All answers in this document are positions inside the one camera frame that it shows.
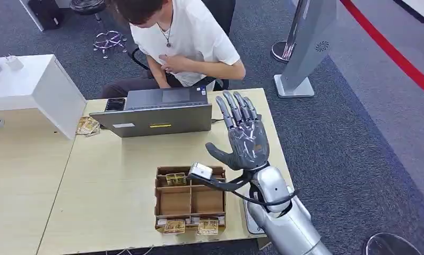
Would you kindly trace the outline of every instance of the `robotic finger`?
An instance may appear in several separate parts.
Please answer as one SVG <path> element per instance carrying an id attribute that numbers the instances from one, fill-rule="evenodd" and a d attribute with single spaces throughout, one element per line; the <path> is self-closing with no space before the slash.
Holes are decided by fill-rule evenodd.
<path id="1" fill-rule="evenodd" d="M 234 92 L 233 96 L 235 97 L 235 99 L 238 102 L 238 105 L 240 106 L 240 111 L 241 111 L 241 115 L 243 117 L 243 121 L 248 120 L 249 119 L 249 111 L 248 111 L 248 107 L 246 106 L 245 100 L 243 99 L 243 97 L 238 92 Z"/>
<path id="2" fill-rule="evenodd" d="M 232 117 L 230 116 L 229 111 L 227 110 L 226 103 L 224 102 L 224 100 L 220 96 L 217 96 L 216 100 L 218 106 L 220 107 L 221 113 L 223 114 L 224 123 L 226 124 L 227 129 L 235 128 Z"/>
<path id="3" fill-rule="evenodd" d="M 257 119 L 257 111 L 256 111 L 256 109 L 255 109 L 255 107 L 254 107 L 253 102 L 251 101 L 251 99 L 245 97 L 245 104 L 246 104 L 246 106 L 249 109 L 249 112 L 251 114 L 251 118 L 253 120 L 256 120 Z"/>
<path id="4" fill-rule="evenodd" d="M 237 104 L 235 104 L 235 101 L 233 100 L 232 95 L 227 90 L 223 91 L 223 95 L 226 98 L 227 102 L 229 103 L 230 110 L 232 112 L 233 118 L 235 119 L 235 123 L 239 125 L 242 122 L 241 118 L 241 112 L 237 107 Z"/>

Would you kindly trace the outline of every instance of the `red rope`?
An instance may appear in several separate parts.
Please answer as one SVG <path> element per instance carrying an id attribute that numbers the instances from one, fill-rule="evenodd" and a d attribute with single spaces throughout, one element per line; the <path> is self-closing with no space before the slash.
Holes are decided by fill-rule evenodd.
<path id="1" fill-rule="evenodd" d="M 408 61 L 360 12 L 351 0 L 340 0 L 354 19 L 362 26 L 379 47 L 406 73 L 421 89 L 424 90 L 424 74 Z"/>

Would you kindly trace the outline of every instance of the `dark hair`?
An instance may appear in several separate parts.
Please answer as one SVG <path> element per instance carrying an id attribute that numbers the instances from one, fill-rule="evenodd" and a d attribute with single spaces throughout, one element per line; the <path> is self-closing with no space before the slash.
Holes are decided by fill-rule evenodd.
<path id="1" fill-rule="evenodd" d="M 144 24 L 167 0 L 108 0 L 108 5 L 127 22 Z"/>

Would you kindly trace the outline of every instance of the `stack of cards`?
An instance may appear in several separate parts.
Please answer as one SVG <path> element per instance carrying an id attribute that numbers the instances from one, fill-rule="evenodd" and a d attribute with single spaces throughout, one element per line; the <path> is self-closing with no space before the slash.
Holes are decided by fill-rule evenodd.
<path id="1" fill-rule="evenodd" d="M 218 235 L 218 219 L 200 219 L 198 235 Z"/>
<path id="2" fill-rule="evenodd" d="M 185 173 L 167 174 L 165 177 L 167 178 L 168 186 L 187 185 L 187 177 L 185 176 Z"/>
<path id="3" fill-rule="evenodd" d="M 84 134 L 86 137 L 90 137 L 99 134 L 99 131 L 99 122 L 92 117 L 82 117 L 77 124 L 76 134 Z"/>
<path id="4" fill-rule="evenodd" d="M 169 219 L 165 224 L 164 234 L 183 234 L 185 233 L 185 220 Z"/>

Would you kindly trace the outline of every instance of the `necklace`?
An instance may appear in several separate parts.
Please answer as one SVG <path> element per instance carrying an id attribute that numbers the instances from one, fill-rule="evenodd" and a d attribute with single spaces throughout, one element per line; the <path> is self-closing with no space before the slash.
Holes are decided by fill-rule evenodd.
<path id="1" fill-rule="evenodd" d="M 171 43 L 169 42 L 169 37 L 171 35 L 171 26 L 172 26 L 172 20 L 174 18 L 174 8 L 172 9 L 172 13 L 171 13 L 171 24 L 168 30 L 168 36 L 165 35 L 164 31 L 162 30 L 162 28 L 160 27 L 159 23 L 157 23 L 157 25 L 159 26 L 160 32 L 162 32 L 163 37 L 165 37 L 165 39 L 167 40 L 167 47 L 171 48 Z"/>

